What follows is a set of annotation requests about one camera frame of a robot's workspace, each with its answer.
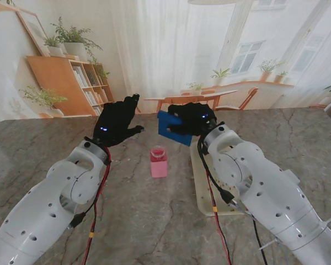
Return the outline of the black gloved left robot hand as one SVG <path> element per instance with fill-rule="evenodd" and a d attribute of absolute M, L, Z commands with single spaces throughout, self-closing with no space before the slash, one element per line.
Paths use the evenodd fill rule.
<path fill-rule="evenodd" d="M 94 127 L 93 139 L 106 147 L 112 147 L 142 132 L 144 127 L 140 125 L 129 128 L 139 98 L 139 94 L 133 94 L 125 97 L 123 101 L 105 103 Z"/>

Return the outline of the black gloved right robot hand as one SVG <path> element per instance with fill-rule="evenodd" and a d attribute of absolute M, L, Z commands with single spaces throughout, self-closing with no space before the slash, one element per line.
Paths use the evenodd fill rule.
<path fill-rule="evenodd" d="M 214 111 L 201 103 L 170 105 L 168 113 L 177 116 L 181 124 L 169 124 L 168 129 L 179 135 L 200 136 L 209 133 L 217 126 Z"/>

